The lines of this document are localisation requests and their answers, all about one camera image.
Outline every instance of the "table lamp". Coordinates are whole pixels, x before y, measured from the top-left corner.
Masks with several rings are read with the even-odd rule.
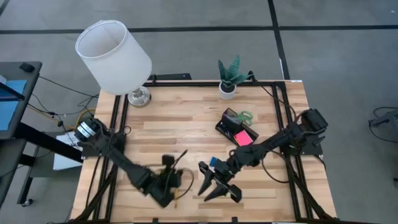
[[[75,48],[104,91],[128,93],[129,102],[138,108],[150,102],[142,84],[152,71],[152,61],[122,22],[97,22],[80,34]]]

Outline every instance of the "wooden table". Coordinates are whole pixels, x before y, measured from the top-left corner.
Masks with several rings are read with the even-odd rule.
[[[307,109],[308,102],[303,83],[286,81],[286,86],[294,110],[300,113]],[[152,93],[152,101],[148,106],[138,109],[129,105],[126,125],[130,126],[132,131],[127,136],[125,155],[140,164],[161,164],[163,154],[178,157],[188,149],[188,153],[177,167],[193,170],[195,181],[191,191],[178,201],[177,208],[174,208],[172,202],[163,209],[150,196],[144,197],[138,192],[130,184],[126,173],[119,170],[112,222],[151,222],[154,217],[159,218],[160,222],[230,222],[231,217],[238,217],[240,222],[295,220],[289,185],[270,179],[261,166],[245,167],[230,181],[230,184],[237,185],[243,191],[240,203],[233,202],[229,197],[204,202],[203,199],[209,191],[201,196],[197,195],[203,181],[203,174],[198,171],[198,162],[204,161],[208,164],[212,156],[225,160],[228,158],[229,150],[236,148],[215,130],[215,124],[221,119],[221,114],[226,108],[230,107],[236,112],[247,110],[253,113],[251,128],[259,134],[256,142],[261,142],[278,132],[274,99],[261,87],[240,86],[236,96],[230,101],[219,98],[217,87],[154,87],[149,90]],[[101,92],[96,117],[107,126],[111,120],[113,101],[113,95]],[[121,110],[122,103],[119,105],[118,122]],[[284,124],[287,124],[285,114],[283,116]],[[302,160],[309,191],[327,213],[335,216],[323,165],[313,156],[302,156]],[[96,158],[84,161],[72,218],[79,215],[85,207],[95,162]],[[287,179],[284,161],[277,155],[268,154],[265,164],[274,177],[280,180]],[[100,169],[96,173],[96,183],[99,178]],[[189,183],[190,176],[186,174],[183,176],[180,192],[184,192]],[[96,189],[97,186],[91,191],[91,196]],[[297,192],[301,214],[304,217],[302,195],[298,189]],[[103,217],[105,203],[106,199],[103,199],[100,218]]]

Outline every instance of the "black stand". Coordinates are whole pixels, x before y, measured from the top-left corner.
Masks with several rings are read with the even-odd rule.
[[[24,123],[19,123],[16,131],[15,138],[23,138],[27,141],[44,147],[50,151],[53,151],[61,156],[65,156],[71,160],[83,163],[81,159],[81,152],[74,147],[71,147],[61,141],[56,140]]]

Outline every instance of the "black clamp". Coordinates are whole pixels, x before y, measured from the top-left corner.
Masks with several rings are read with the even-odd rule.
[[[33,65],[29,65],[28,63],[22,63],[22,65],[19,66],[20,69],[22,69],[25,72],[33,72],[35,70],[35,67]]]
[[[255,84],[256,82],[258,82],[258,80],[256,79],[256,77],[254,76],[253,71],[249,71],[248,75],[249,75],[249,78],[251,79],[251,83],[252,83],[252,84]]]
[[[238,218],[237,217],[232,217],[232,224],[238,224]]]
[[[156,75],[153,74],[153,75],[151,75],[151,76],[152,76],[152,84],[153,84],[153,85],[156,85],[156,80],[157,80]]]

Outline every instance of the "blue object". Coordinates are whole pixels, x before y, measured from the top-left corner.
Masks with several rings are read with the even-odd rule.
[[[24,91],[27,80],[9,80],[6,85],[9,88],[22,94]],[[18,101],[3,101],[0,102],[0,131],[6,131],[8,125],[17,108]]]
[[[216,164],[216,161],[217,161],[217,158],[212,157],[209,165],[210,165],[211,167],[214,167],[214,165]]]

